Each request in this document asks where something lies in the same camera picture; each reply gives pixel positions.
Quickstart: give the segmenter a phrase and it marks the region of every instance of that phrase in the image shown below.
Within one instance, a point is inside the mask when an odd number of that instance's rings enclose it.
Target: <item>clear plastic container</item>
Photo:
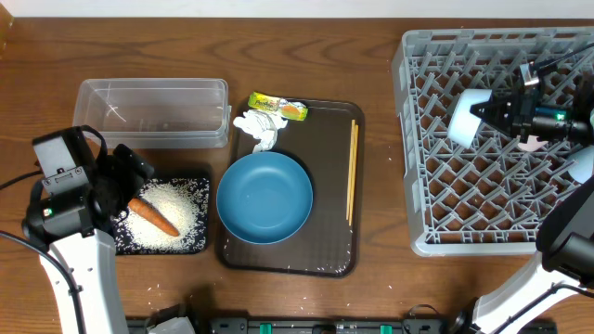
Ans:
[[[230,113],[222,79],[90,79],[73,125],[95,128],[108,148],[221,148]]]

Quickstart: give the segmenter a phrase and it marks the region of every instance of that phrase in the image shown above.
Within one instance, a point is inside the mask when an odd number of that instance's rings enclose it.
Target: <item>cable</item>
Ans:
[[[8,186],[12,186],[12,185],[16,184],[18,181],[22,181],[22,180],[24,180],[24,179],[26,179],[28,177],[39,175],[40,173],[42,173],[42,172],[41,171],[35,171],[35,172],[30,172],[30,173],[23,174],[23,175],[21,175],[19,177],[15,177],[12,180],[10,180],[10,181],[2,184],[0,186],[0,190],[6,188]]]
[[[582,47],[581,49],[570,52],[567,55],[564,55],[560,58],[543,60],[541,62],[537,62],[536,64],[533,65],[533,68],[536,71],[545,71],[546,73],[548,73],[550,71],[550,67],[552,67],[553,65],[559,63],[560,61],[566,60],[567,58],[573,57],[573,56],[577,55],[578,53],[584,52],[593,46],[594,46],[594,43],[590,43],[590,44],[587,44],[586,46]]]
[[[51,257],[49,254],[47,254],[43,250],[38,249],[33,244],[31,244],[29,241],[27,241],[23,238],[19,238],[15,235],[12,235],[5,231],[0,231],[0,237],[4,237],[9,240],[12,240],[12,241],[28,248],[31,251],[35,251],[40,256],[42,256],[44,259],[46,259],[48,262],[50,262],[52,265],[54,265],[56,267],[56,269],[58,269],[58,271],[62,274],[62,276],[64,276],[64,280],[66,280],[66,283],[68,284],[68,288],[70,290],[69,293],[72,297],[72,304],[74,304],[74,316],[76,317],[76,325],[78,327],[78,332],[80,334],[84,334],[83,308],[81,307],[81,301],[78,298],[79,290],[78,290],[78,287],[76,286],[76,284],[74,284],[72,277],[70,277],[68,275],[68,273],[66,272],[66,269],[64,269],[62,264],[60,264],[56,259]]]
[[[577,287],[574,287],[574,286],[570,286],[570,285],[567,285],[567,284],[557,284],[557,285],[554,285],[550,289],[548,289],[547,292],[541,294],[540,296],[538,296],[538,298],[536,298],[535,300],[533,300],[532,302],[530,302],[529,304],[527,304],[517,314],[515,314],[514,316],[511,316],[508,320],[506,320],[506,322],[503,325],[501,325],[501,327],[499,327],[496,331],[494,331],[493,334],[500,334],[501,332],[503,332],[505,330],[505,328],[507,328],[509,325],[513,324],[516,320],[518,320],[519,318],[521,318],[528,311],[532,310],[535,306],[539,305],[546,298],[548,298],[549,296],[557,293],[557,291],[559,291],[560,289],[569,289],[569,290],[571,290],[573,292],[577,292],[577,293],[581,294],[582,296],[586,296],[588,298],[594,298],[594,293],[593,292],[590,292],[590,291],[587,291],[587,290],[582,290],[580,288],[577,288]]]

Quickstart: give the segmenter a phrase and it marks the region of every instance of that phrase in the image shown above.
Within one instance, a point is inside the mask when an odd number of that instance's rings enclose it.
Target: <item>wooden table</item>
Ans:
[[[117,259],[127,315],[191,301],[222,314],[398,318],[418,303],[455,315],[501,285],[527,257],[420,258],[409,246],[402,138],[390,62],[415,29],[591,25],[498,19],[16,19],[0,61],[3,182],[32,171],[32,138],[71,125],[89,78],[223,78],[230,103],[252,90],[353,101],[366,114],[358,266],[344,279],[223,267],[214,246],[195,256]],[[157,168],[210,165],[218,184],[227,148],[141,151]],[[0,192],[0,229],[21,234],[32,180]],[[211,233],[218,224],[212,212]],[[54,296],[38,257],[0,241],[0,333],[58,333]],[[590,333],[594,302],[582,297],[545,314],[561,333]]]

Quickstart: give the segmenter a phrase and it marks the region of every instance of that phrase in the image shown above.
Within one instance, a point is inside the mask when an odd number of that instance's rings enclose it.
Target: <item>white wall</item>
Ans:
[[[15,17],[594,18],[594,0],[0,0]]]

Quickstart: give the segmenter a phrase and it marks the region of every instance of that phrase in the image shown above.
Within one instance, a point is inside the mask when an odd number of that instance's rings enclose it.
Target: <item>carrot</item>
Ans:
[[[159,212],[151,208],[147,203],[140,199],[132,199],[128,203],[128,207],[133,212],[136,212],[142,218],[148,220],[149,223],[157,226],[161,231],[167,233],[172,237],[179,236],[179,232],[171,223],[165,219]]]

